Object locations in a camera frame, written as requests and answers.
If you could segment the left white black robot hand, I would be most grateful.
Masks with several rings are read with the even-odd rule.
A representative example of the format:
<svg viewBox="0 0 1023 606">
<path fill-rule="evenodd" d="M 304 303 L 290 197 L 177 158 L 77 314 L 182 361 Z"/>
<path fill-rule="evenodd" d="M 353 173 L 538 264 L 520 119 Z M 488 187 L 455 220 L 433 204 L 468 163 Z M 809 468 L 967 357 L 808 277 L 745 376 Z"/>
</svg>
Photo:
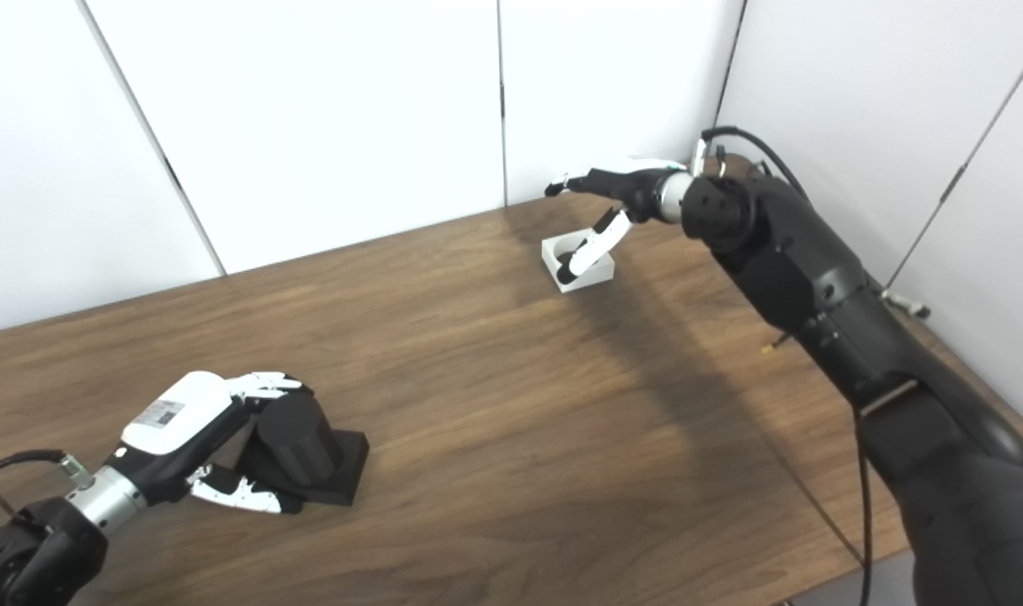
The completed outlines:
<svg viewBox="0 0 1023 606">
<path fill-rule="evenodd" d="M 211 457 L 269 404 L 311 393 L 283 372 L 238 377 L 189 372 L 127 423 L 105 464 L 147 507 L 193 496 L 255 513 L 297 515 L 303 509 L 300 497 L 211 463 Z"/>
</svg>

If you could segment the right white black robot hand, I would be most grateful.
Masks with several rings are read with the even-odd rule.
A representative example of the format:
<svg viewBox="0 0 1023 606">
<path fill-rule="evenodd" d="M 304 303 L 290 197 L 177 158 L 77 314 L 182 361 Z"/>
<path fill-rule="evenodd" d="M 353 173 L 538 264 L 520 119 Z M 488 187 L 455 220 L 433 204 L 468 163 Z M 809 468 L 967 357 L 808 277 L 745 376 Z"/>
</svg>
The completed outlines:
<svg viewBox="0 0 1023 606">
<path fill-rule="evenodd" d="M 636 224 L 678 223 L 681 200 L 696 177 L 681 162 L 626 160 L 611 167 L 569 170 L 546 185 L 543 194 L 597 194 L 618 205 L 605 211 L 576 249 L 558 257 L 555 280 L 569 286 L 602 261 Z"/>
</svg>

